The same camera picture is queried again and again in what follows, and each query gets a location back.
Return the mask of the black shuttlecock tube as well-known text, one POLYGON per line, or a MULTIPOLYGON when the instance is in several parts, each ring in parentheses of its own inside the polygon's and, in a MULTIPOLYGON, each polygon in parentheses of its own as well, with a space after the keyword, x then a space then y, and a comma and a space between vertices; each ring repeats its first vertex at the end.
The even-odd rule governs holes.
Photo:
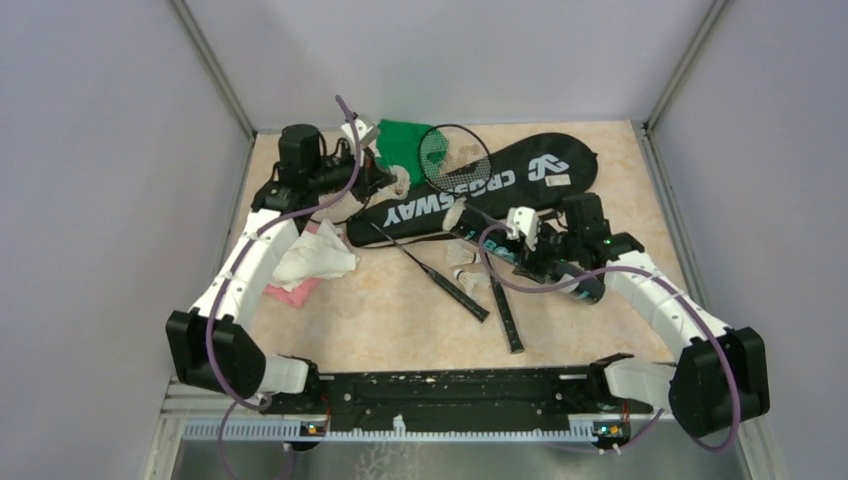
MULTIPOLYGON (((483 230, 496 223, 497 221, 493 217, 481 210, 466 203, 457 202, 446 211, 442 221, 442 229, 444 232, 464 240, 476 248, 483 247, 489 256, 509 264, 512 267, 513 273, 513 268, 517 265, 518 255, 522 250, 524 242, 522 240, 508 239, 507 232, 500 229, 490 232, 486 235, 485 239, 481 239, 480 235, 483 230)), ((582 275, 584 271, 574 261, 572 263, 577 267, 577 276, 582 275)), ((560 282, 535 283, 547 285, 560 282)))

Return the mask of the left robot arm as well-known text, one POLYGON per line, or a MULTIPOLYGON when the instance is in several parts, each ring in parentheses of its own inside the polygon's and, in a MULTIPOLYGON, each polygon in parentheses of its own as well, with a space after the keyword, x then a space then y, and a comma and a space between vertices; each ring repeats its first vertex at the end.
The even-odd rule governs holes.
POLYGON ((300 237, 309 217, 351 193, 364 200, 397 178, 378 167, 369 146, 377 126, 357 118, 342 126, 337 149, 326 153, 313 125, 282 129, 279 159, 256 192, 245 228, 212 283, 187 311, 166 321, 168 344, 180 382, 224 393, 250 409, 267 407, 272 396, 297 413, 319 404, 320 386, 309 379, 307 361, 267 356, 246 330, 273 271, 300 237))

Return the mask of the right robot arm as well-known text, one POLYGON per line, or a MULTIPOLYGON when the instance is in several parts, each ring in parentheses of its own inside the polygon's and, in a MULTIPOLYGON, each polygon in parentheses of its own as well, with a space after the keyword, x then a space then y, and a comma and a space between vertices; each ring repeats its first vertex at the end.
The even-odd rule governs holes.
POLYGON ((594 409, 612 412, 635 400, 670 412, 695 438, 769 412, 766 349, 754 329, 734 329, 711 315, 631 234, 613 233, 597 195, 570 197, 560 210, 562 231, 544 225, 529 207, 509 211, 508 237, 520 245, 520 266, 544 283, 566 282, 569 292, 586 293, 589 300, 618 294, 673 357, 671 364, 628 354, 595 362, 586 385, 594 409))

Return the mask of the right badminton racket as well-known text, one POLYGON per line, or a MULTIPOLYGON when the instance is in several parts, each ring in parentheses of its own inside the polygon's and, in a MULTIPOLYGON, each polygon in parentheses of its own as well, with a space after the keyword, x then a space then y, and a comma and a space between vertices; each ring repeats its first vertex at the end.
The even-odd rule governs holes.
POLYGON ((488 147, 458 124, 430 127, 419 141, 417 157, 427 183, 457 199, 481 191, 493 176, 488 147))

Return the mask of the badminton racket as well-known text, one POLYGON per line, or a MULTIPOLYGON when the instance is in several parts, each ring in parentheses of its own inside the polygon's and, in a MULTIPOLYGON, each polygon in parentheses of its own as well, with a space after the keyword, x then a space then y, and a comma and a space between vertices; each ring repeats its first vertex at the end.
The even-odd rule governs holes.
POLYGON ((417 157, 427 183, 457 199, 481 191, 493 176, 488 147, 458 124, 430 127, 419 141, 417 157))
POLYGON ((386 234, 382 228, 373 222, 369 222, 370 226, 377 231, 382 237, 388 240, 393 246, 399 249, 404 255, 410 258, 426 275, 427 277, 441 290, 448 294, 460 306, 468 311, 478 322, 483 323, 487 320, 490 312, 473 300, 468 294, 461 291, 456 285, 448 280, 444 275, 436 271, 433 267, 419 260, 403 245, 398 243, 391 236, 386 234))

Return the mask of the left badminton racket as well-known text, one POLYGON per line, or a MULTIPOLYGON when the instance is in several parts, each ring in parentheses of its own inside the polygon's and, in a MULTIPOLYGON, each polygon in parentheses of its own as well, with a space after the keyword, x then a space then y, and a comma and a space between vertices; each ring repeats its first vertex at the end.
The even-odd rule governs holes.
POLYGON ((448 280, 444 275, 436 271, 433 267, 419 260, 403 245, 398 243, 391 236, 386 234, 382 228, 373 222, 369 222, 370 226, 377 231, 382 237, 388 240, 393 246, 399 249, 404 255, 410 258, 426 275, 427 277, 441 290, 448 294, 460 306, 468 311, 478 322, 483 323, 487 320, 490 312, 473 300, 468 294, 461 291, 456 285, 448 280))

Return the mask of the green cloth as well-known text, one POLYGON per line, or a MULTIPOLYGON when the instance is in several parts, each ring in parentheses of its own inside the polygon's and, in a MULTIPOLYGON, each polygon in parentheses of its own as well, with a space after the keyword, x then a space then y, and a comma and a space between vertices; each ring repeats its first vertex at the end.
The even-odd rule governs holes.
POLYGON ((382 119, 378 122, 377 138, 379 158, 383 167, 399 165, 405 168, 411 187, 426 185, 440 191, 427 179, 428 174, 438 174, 449 141, 440 128, 433 125, 382 119))

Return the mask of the black racket bag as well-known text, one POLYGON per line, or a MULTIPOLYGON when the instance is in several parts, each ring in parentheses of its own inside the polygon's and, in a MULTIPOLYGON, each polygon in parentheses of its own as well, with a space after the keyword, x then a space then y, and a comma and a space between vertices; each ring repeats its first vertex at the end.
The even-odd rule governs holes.
MULTIPOLYGON (((488 215, 503 219, 512 207, 545 211, 572 195, 585 193, 597 178, 598 155, 579 139, 557 132, 531 135, 490 156, 493 174, 482 185, 462 186, 460 195, 488 215)), ((377 203, 347 223, 355 247, 387 241, 437 237, 456 197, 422 184, 403 200, 377 203)))

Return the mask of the white towel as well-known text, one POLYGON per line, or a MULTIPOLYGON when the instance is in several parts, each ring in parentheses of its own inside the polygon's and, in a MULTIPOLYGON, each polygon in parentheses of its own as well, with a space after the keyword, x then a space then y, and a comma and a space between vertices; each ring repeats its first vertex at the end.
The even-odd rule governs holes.
POLYGON ((330 280, 353 272, 359 257, 345 244, 342 234, 329 220, 309 225, 283 254, 269 284, 292 291, 310 279, 330 280))

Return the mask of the pink cloth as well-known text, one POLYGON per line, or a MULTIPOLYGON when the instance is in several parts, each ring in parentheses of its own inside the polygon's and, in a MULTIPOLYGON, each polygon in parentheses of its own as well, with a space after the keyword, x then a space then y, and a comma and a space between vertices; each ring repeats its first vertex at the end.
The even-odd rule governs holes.
POLYGON ((300 309, 321 283, 321 279, 311 278, 291 291, 268 284, 264 288, 264 294, 282 304, 300 309))

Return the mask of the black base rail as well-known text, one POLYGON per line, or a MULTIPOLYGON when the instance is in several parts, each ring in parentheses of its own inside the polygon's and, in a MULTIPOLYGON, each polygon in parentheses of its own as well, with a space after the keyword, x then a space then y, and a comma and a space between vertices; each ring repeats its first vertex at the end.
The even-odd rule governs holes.
POLYGON ((275 394, 268 413, 323 415, 336 433, 465 435, 572 432, 580 415, 648 414, 637 400, 605 396, 587 366, 319 373, 299 394, 275 394))

